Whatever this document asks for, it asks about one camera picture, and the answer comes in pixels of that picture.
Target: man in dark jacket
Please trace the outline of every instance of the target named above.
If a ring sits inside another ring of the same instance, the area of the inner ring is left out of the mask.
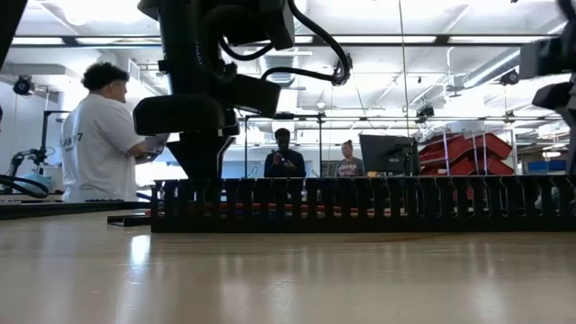
[[[264,177],[305,177],[304,157],[290,149],[290,131],[282,128],[274,136],[278,150],[266,157]]]

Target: man in white t-shirt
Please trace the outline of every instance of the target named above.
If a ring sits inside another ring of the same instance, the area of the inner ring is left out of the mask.
[[[135,157],[149,149],[124,106],[129,79],[110,63],[85,72],[82,83],[90,94],[62,127],[65,202],[136,200]]]

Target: ceiling light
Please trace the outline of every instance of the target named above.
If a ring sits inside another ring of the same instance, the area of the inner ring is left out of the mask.
[[[14,37],[12,45],[63,45],[60,37]]]
[[[312,36],[296,36],[294,38],[294,42],[296,44],[303,44],[303,43],[312,43],[312,41],[314,40],[314,38]],[[262,44],[262,45],[266,45],[269,44],[270,40],[263,40],[263,41],[257,41],[254,44]]]
[[[139,0],[52,0],[52,2],[62,9],[66,20],[76,26],[90,22],[135,23],[145,17],[137,8]]]
[[[542,157],[544,158],[558,158],[561,155],[560,152],[544,152]]]
[[[244,55],[252,55],[256,53],[255,50],[245,50]],[[309,50],[270,50],[265,54],[265,56],[275,56],[275,57],[297,57],[297,56],[311,56],[312,52]]]
[[[559,24],[558,26],[552,28],[550,31],[548,31],[547,34],[555,34],[557,32],[559,32],[560,30],[562,30],[564,28],[564,26],[566,25],[566,22],[563,22],[561,24]],[[473,87],[476,86],[476,84],[478,82],[480,82],[483,78],[485,78],[488,74],[492,73],[494,70],[500,68],[501,66],[503,66],[504,64],[508,63],[509,61],[511,61],[512,59],[518,57],[520,55],[520,51],[517,50],[514,53],[506,56],[503,60],[499,61],[498,63],[492,65],[489,68],[486,68],[482,73],[480,73],[478,76],[476,76],[474,79],[472,80],[468,80],[466,83],[464,83],[464,87]]]
[[[557,143],[557,144],[554,144],[554,145],[552,145],[552,146],[548,146],[548,147],[545,147],[545,148],[542,148],[542,149],[543,149],[543,150],[561,149],[561,148],[565,147],[566,145],[567,145],[566,143]]]
[[[336,36],[339,43],[431,43],[436,36]]]
[[[550,39],[551,36],[452,36],[448,41],[451,44],[463,43],[529,43]]]
[[[114,37],[78,37],[78,44],[84,45],[160,45],[162,40],[159,37],[147,38],[114,38]]]

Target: security camera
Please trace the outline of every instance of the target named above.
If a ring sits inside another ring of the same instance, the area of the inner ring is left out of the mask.
[[[18,81],[14,83],[13,91],[23,97],[34,95],[36,85],[32,82],[32,76],[18,76]]]
[[[503,75],[500,78],[499,83],[503,86],[513,86],[516,85],[518,81],[520,81],[518,72],[516,72],[516,70],[513,69],[508,73],[506,73],[505,75]]]
[[[434,106],[427,103],[416,110],[416,117],[418,120],[416,123],[424,123],[428,117],[434,117]]]

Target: curly hair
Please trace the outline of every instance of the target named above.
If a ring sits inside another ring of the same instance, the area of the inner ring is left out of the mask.
[[[98,62],[90,66],[84,73],[82,85],[89,91],[101,90],[114,81],[130,80],[130,75],[112,63]]]

